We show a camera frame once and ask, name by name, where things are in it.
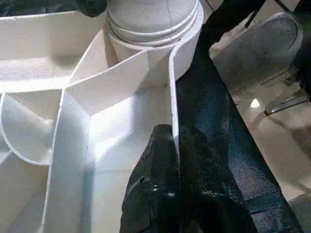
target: white architectural model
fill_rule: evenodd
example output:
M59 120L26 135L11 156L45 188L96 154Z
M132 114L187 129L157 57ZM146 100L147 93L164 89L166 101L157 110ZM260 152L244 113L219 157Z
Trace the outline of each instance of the white architectural model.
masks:
M1 233L116 233L153 127L171 124L178 145L175 80L203 8L111 2L94 19L0 19Z

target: white model base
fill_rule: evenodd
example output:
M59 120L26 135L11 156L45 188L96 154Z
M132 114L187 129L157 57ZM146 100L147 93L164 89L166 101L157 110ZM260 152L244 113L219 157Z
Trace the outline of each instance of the white model base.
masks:
M61 30L49 27L59 17ZM0 59L0 232L119 232L128 178L153 127L171 124L179 148L175 80L192 61L202 6L180 40L157 48L120 40L105 13L17 21L29 19L26 51L10 42ZM57 36L36 49L36 33Z

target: black fabric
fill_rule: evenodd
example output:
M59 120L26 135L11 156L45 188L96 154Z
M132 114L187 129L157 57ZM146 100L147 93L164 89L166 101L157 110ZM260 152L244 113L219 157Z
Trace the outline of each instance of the black fabric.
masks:
M120 233L257 232L219 150L196 128L181 129L179 163L170 125L154 128L126 188Z
M200 35L193 62L176 83L179 123L197 128L220 149L258 232L302 232L207 54L205 36Z
M0 17L80 10L96 17L106 10L106 0L0 0Z
M230 31L250 13L260 9L265 0L224 0L220 7L207 19L202 34L208 34L206 49L220 40L225 32Z
M172 129L159 125L130 176L120 233L179 232L179 198L179 159Z
M0 0L0 17L77 10L74 0Z
M181 127L180 166L186 229L254 233L256 227L229 170L227 158L196 128Z

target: white cylindrical column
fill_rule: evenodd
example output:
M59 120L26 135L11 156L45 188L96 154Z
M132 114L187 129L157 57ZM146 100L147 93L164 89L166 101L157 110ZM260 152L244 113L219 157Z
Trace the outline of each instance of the white cylindrical column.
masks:
M181 38L194 24L199 0L107 0L110 25L135 45L162 46Z

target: metal chair leg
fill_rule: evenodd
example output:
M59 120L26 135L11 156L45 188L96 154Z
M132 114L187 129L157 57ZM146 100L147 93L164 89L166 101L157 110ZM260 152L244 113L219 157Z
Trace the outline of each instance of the metal chair leg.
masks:
M277 113L286 108L301 104L303 102L308 101L307 96L301 96L294 99L287 100L295 93L300 92L300 87L297 83L291 85L288 90L284 91L281 95L279 95L274 101L269 103L265 108L265 114L271 115L273 113Z

